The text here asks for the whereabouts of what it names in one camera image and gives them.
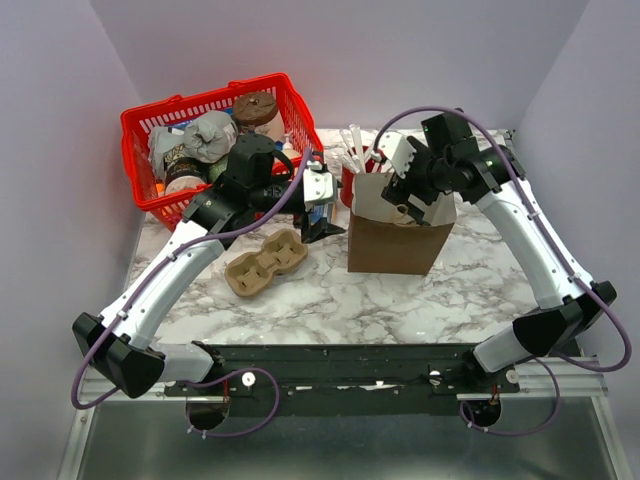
cardboard egg carton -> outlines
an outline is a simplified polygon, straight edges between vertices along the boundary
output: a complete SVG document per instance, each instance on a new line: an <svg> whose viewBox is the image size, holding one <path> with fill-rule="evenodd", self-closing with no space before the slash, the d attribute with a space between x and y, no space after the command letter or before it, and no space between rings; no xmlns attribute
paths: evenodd
<svg viewBox="0 0 640 480"><path fill-rule="evenodd" d="M247 252L227 265L224 276L233 292L252 297L265 290L276 275L293 272L309 249L295 230L280 230L264 242L259 252Z"/></svg>

green object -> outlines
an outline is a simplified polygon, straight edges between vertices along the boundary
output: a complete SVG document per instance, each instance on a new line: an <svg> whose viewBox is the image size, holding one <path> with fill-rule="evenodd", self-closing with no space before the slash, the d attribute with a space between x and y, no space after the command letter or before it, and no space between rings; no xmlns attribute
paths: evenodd
<svg viewBox="0 0 640 480"><path fill-rule="evenodd" d="M207 175L207 179L209 183L215 183L220 174L227 169L227 163L229 162L229 155L224 155L220 160L216 163L212 164L209 167L209 174Z"/></svg>

small box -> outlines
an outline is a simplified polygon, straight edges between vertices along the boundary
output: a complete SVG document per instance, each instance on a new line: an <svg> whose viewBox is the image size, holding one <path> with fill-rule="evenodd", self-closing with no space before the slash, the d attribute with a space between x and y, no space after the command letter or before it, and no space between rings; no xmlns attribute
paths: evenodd
<svg viewBox="0 0 640 480"><path fill-rule="evenodd" d="M373 175L387 176L374 179ZM349 272L427 275L456 221L453 195L440 195L432 205L422 205L424 219L431 226L417 225L407 222L395 207L380 197L389 178L388 174L355 178L347 269Z"/></svg>

white circle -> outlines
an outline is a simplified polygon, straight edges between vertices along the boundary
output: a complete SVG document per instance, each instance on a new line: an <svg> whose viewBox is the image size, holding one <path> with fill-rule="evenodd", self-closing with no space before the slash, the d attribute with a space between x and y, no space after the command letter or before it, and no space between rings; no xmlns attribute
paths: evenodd
<svg viewBox="0 0 640 480"><path fill-rule="evenodd" d="M254 383L256 383L256 376L253 373L247 372L244 375L242 375L242 384L245 387L250 387Z"/></svg>

cable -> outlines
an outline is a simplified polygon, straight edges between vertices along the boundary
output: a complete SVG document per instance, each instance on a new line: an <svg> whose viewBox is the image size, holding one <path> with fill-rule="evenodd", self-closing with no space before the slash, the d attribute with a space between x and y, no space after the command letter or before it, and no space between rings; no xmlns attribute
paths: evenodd
<svg viewBox="0 0 640 480"><path fill-rule="evenodd" d="M187 406L187 411L186 411L187 422L189 422L189 429L187 430L188 433L191 433L192 431L198 432L198 433L202 434L202 438L203 439L205 437L215 437L215 438L243 437L245 435L248 435L250 433L255 432L256 430L261 429L262 427L264 427L267 423L269 423L273 419L273 417L276 414L276 411L278 410L278 406L280 405L280 387L278 386L278 382L273 377L273 375L271 375L269 372L267 372L266 370L264 370L262 368L258 368L258 367L242 368L240 370L236 370L234 372L231 372L228 375L225 375L224 377L220 377L220 378L218 378L216 380L213 380L213 381L207 382L207 383L194 383L194 382L185 382L185 383L187 385L191 385L192 387L199 387L199 388L202 388L202 387L213 387L214 385L217 385L217 384L219 384L221 382L229 380L232 377L235 377L236 375L240 375L240 374L246 373L246 372L259 372L259 373L262 373L264 376L266 376L271 381L271 384L273 385L273 388L275 390L276 398L273 401L273 407L271 408L271 411L269 412L269 414L266 417L264 417L259 423L257 423L253 427L247 428L246 430L241 430L239 432L232 432L232 433L215 433L215 432L209 432L207 430L199 430L199 429L195 428L191 424L191 418L190 418L191 406L188 405Z"/></svg>
<svg viewBox="0 0 640 480"><path fill-rule="evenodd" d="M234 230L233 232L223 232L223 233L215 233L215 234L212 234L212 235L204 235L204 236L202 236L200 238L196 238L194 240L191 240L191 241L189 241L187 243L182 244L178 248L176 248L173 251L173 256L177 257L182 252L184 252L186 249L188 249L190 247L193 247L194 245L197 245L197 244L202 243L202 242L208 242L208 241L211 241L211 240L223 240L223 239L239 237L240 235L244 235L245 233L249 233L249 232L255 230L256 228L259 228L262 225L264 225L265 223L267 223L269 220L271 220L271 218L273 218L273 216L275 214L277 214L282 209L282 207L292 197L292 195L295 192L296 188L298 187L298 185L302 181L302 176L303 176L304 170L305 170L305 168L307 166L307 162L309 161L310 157L311 157L311 149L309 147L307 147L304 150L304 154L302 155L302 160L300 161L300 165L298 166L298 172L296 173L295 177L291 181L291 184L289 185L289 188L287 188L287 191L282 195L282 198L280 198L280 200L278 200L278 202L276 202L276 204L271 208L271 210L269 210L267 213L265 213L260 219L258 219L257 221L255 221L251 225L248 225L246 227L240 228L238 230ZM127 302L123 305L123 307L122 307L122 311L123 312L127 312L127 311L129 311L131 309L133 303L142 294L142 292L144 292L144 290L147 288L149 283L151 283L151 281L155 278L155 276L164 267L166 267L170 262L171 262L171 259L169 257L165 257L162 261L160 261L160 263L158 263L158 265L156 265L153 268L153 270L151 270L151 272L149 272L149 275L147 275L142 280L142 282L140 282L140 285L138 285L138 288L136 288L133 291L133 293L131 294L131 296L127 300ZM96 354L98 349L100 349L100 347L102 346L104 341L109 337L109 335L111 333L113 333L113 330L118 326L118 324L121 321L122 321L122 317L116 316L116 318L114 318L113 321L109 324L109 326L104 330L104 332L102 332L102 334L98 337L98 339L95 341L95 343L91 346L91 348L89 349L87 354L82 359L82 363L80 364L80 368L78 368L78 371L76 372L76 375L73 378L73 384L71 386L71 404L78 410L86 410L86 409L89 409L89 408L93 408L96 405L99 405L100 403L102 403L104 400L106 400L107 398L109 398L111 395L113 395L114 393L116 393L119 390L118 387L115 387L115 388L112 388L111 390L109 390L107 393L105 393L105 394L101 395L100 397L96 398L95 400L92 400L89 403L84 403L84 404L80 403L80 399L79 399L79 396L80 396L80 384L82 383L82 377L84 375L84 372L86 371L87 367L91 363L91 359L94 357L94 355Z"/></svg>
<svg viewBox="0 0 640 480"><path fill-rule="evenodd" d="M622 338L622 342L624 344L624 354L622 356L622 359L618 363L607 366L607 367L587 365L588 362L576 361L563 354L558 354L558 356L573 365L576 365L578 367L584 368L585 370L589 370L592 372L608 373L608 372L615 372L617 370L620 370L621 368L624 368L629 363L629 360L631 359L633 346L631 344L631 339L629 338L629 334L627 333L624 326L622 325L622 322L620 321L620 319L618 319L618 317L613 312L613 310L611 310L609 305L607 305L604 301L602 301L602 299L576 275L576 271L571 266L571 263L564 257L562 250L560 250L560 247L558 247L558 245L556 244L555 240L551 236L551 233L547 230L547 227L545 226L544 222L540 219L540 216L534 214L536 209L532 205L531 201L529 200L529 197L527 197L524 189L522 188L522 185L518 181L518 176L516 175L516 172L511 166L511 163L507 159L506 155L504 154L500 146L496 143L493 136L491 136L489 131L486 128L484 128L482 125L480 125L480 123L477 120L470 117L466 113L461 112L460 110L456 110L454 108L449 108L449 107L427 106L427 107L411 108L402 113L399 113L398 115L393 117L391 120L389 120L382 127L380 132L378 132L378 135L376 136L375 141L373 142L374 152L378 152L378 144L380 143L380 139L382 138L382 135L384 135L384 133L389 129L389 127L391 127L391 125L396 123L401 118L404 118L408 115L418 113L418 112L444 112L444 113L457 115L458 117L463 118L464 120L469 122L471 125L476 127L480 131L480 133L484 135L484 137L491 144L491 147L493 147L496 154L498 155L498 157L500 157L500 160L504 164L505 169L509 174L509 178L511 179L513 185L515 186L516 191L520 196L520 199L522 200L525 207L527 208L527 213L530 214L531 217L533 218L533 221L538 227L538 229L540 230L540 233L542 233L542 236L545 238L545 240L551 247L551 250L553 250L553 253L556 255L556 257L562 264L563 268L569 274L569 277L572 279L572 281L576 283L576 285L578 285L582 290L584 290L584 292L602 309L602 311L607 315L607 317L609 317L609 319L611 320L611 323L613 323L613 326L616 328L616 330L620 334L620 337Z"/></svg>
<svg viewBox="0 0 640 480"><path fill-rule="evenodd" d="M549 418L544 423L538 425L537 427L530 428L529 430L521 430L519 432L489 430L487 427L481 427L480 425L475 423L473 419L473 411L471 409L471 406L467 402L463 401L463 402L460 402L460 417L462 417L464 422L467 424L467 428L473 428L474 430L477 430L479 432L488 433L490 435L497 435L499 437L524 437L526 435L533 435L536 433L540 433L545 428L550 427L558 419L558 415L560 414L560 407L562 406L562 398L560 397L560 385L558 385L558 379L556 378L556 376L553 374L553 372L551 371L551 369L546 363L544 363L543 361L537 358L534 358L533 360L538 362L540 365L542 365L544 369L549 373L549 376L551 377L551 381L553 382L553 388L556 391L556 404ZM465 407L469 408L469 412L471 413L471 418L468 418L467 415L464 413Z"/></svg>

